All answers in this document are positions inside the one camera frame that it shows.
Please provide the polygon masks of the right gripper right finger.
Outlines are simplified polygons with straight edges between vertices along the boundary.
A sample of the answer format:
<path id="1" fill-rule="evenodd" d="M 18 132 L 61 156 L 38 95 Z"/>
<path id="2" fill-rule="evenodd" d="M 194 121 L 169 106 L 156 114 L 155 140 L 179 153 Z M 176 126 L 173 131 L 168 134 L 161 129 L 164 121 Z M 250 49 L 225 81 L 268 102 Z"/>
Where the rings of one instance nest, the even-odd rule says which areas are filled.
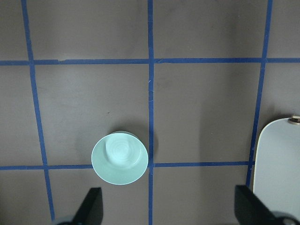
<path id="1" fill-rule="evenodd" d="M 234 214 L 240 225 L 281 224 L 281 221 L 245 185 L 235 186 Z"/>

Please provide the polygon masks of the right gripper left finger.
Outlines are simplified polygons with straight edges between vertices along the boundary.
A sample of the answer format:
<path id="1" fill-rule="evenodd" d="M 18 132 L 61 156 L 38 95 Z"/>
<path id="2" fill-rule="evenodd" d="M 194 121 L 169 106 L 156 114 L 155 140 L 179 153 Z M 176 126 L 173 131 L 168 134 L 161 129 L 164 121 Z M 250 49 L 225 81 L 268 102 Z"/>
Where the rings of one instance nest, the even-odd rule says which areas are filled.
<path id="1" fill-rule="evenodd" d="M 91 188 L 73 217 L 72 225 L 100 225 L 103 221 L 103 198 L 100 187 Z"/>

